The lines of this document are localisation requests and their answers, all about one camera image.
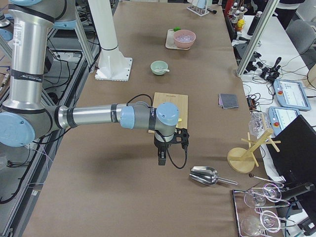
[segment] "monitor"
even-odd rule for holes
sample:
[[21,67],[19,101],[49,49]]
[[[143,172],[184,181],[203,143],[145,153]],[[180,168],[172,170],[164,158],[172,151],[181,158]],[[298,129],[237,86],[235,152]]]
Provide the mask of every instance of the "monitor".
[[[285,186],[293,188],[311,182],[316,185],[316,131],[302,115],[291,122],[275,140],[280,152],[268,145],[271,158]],[[316,191],[297,196],[312,222],[316,223]]]

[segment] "office chair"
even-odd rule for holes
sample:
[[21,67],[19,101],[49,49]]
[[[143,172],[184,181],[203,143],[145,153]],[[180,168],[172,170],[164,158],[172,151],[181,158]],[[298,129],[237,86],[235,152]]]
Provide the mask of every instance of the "office chair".
[[316,39],[313,28],[303,20],[296,20],[286,29],[299,54],[305,53]]

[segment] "metal scoop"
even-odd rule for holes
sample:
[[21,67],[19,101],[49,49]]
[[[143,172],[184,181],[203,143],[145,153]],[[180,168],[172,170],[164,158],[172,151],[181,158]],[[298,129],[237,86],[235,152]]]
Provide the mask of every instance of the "metal scoop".
[[190,177],[205,185],[213,185],[217,182],[238,185],[236,181],[219,177],[217,170],[209,166],[194,166],[191,169]]

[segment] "wooden stand base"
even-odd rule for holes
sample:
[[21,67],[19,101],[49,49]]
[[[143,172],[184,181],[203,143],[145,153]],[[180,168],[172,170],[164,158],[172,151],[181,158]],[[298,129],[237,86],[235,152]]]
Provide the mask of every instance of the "wooden stand base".
[[227,161],[228,164],[233,168],[235,171],[240,173],[249,173],[255,167],[255,162],[252,159],[252,156],[246,157],[245,160],[240,160],[247,152],[246,149],[235,147],[232,148],[227,154]]

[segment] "table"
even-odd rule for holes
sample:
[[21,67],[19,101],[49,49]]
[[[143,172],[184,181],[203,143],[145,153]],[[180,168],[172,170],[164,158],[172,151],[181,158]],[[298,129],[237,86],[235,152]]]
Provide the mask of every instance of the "table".
[[[247,31],[249,29],[249,26],[251,24],[253,16],[245,16],[246,25],[245,28],[242,31],[242,37],[250,39],[250,36],[247,35]],[[262,57],[260,59],[265,62],[266,65],[269,65],[270,67],[275,64],[275,61],[278,57],[282,57],[282,60],[280,62],[280,65],[282,66],[281,69],[281,78],[286,80],[303,80],[306,79],[308,69],[302,60],[302,58],[299,56],[299,53],[297,52],[295,46],[293,45],[292,41],[286,34],[285,30],[283,29],[282,25],[278,21],[276,17],[272,17],[270,21],[267,24],[267,27],[265,31],[262,34],[262,37],[260,39],[259,47],[255,49],[255,51],[259,52]],[[241,79],[243,81],[244,85],[248,86],[244,87],[245,94],[254,94],[259,92],[263,98],[268,98],[269,100],[261,99],[260,103],[261,106],[259,107],[259,110],[268,113],[268,108],[270,106],[279,106],[276,98],[271,101],[270,99],[272,96],[268,93],[267,84],[255,84],[253,83],[253,77],[255,76],[256,79],[260,79],[258,74],[261,73],[261,70],[258,69],[255,72],[249,73],[247,75],[242,75]],[[308,88],[305,88],[305,92],[308,96],[315,96],[316,91],[310,90]],[[303,112],[300,111],[300,113],[304,116],[304,118],[313,126],[316,125],[316,99],[310,98],[309,102],[311,104],[312,110]],[[268,149],[265,145],[262,146],[265,150],[265,157],[263,158],[265,163],[265,169],[269,177],[273,178],[274,180],[279,180],[278,173],[274,168],[272,158],[268,152]],[[304,220],[306,218],[306,213],[303,211],[303,213],[293,215],[290,217],[290,219],[295,220],[297,223]],[[300,232],[298,227],[289,228],[289,231],[292,236],[298,234]]]
[[[129,82],[87,80],[79,106],[125,103],[140,93],[189,96],[189,160],[183,170],[158,166],[153,135],[118,124],[80,126],[67,133],[45,181],[25,237],[40,236],[237,236],[231,189],[257,183],[236,173],[227,152],[248,131],[250,119],[222,14],[199,17],[186,4],[120,2],[114,15],[118,43],[133,57]],[[164,47],[168,29],[190,29],[197,40],[188,51]],[[150,64],[163,60],[170,72],[155,76]],[[218,106],[219,93],[233,93],[238,109]],[[184,160],[172,146],[177,164]],[[237,187],[205,187],[190,168],[208,165]],[[265,176],[263,166],[254,170]]]

